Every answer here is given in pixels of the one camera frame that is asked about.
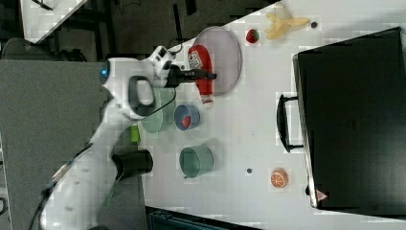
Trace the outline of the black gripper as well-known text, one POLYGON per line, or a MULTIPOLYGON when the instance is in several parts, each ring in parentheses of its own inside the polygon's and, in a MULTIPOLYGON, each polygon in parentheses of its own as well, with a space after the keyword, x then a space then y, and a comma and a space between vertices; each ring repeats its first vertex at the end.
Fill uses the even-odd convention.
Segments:
POLYGON ((181 70, 179 66, 169 68, 166 88, 176 88, 181 83, 194 82, 195 80, 215 80, 216 74, 205 70, 181 70))

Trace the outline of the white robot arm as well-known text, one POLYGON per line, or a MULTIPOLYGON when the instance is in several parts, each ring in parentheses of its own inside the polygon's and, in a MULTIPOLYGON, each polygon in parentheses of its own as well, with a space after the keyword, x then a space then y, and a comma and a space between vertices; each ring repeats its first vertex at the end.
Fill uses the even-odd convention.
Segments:
POLYGON ((111 57, 101 71, 101 86, 112 96, 88 145, 59 168, 38 205, 43 230, 91 230, 100 208, 121 177, 112 150, 124 130, 158 110, 156 88, 175 88, 184 82, 214 80, 204 69, 183 70, 173 52, 157 47, 144 59, 111 57))

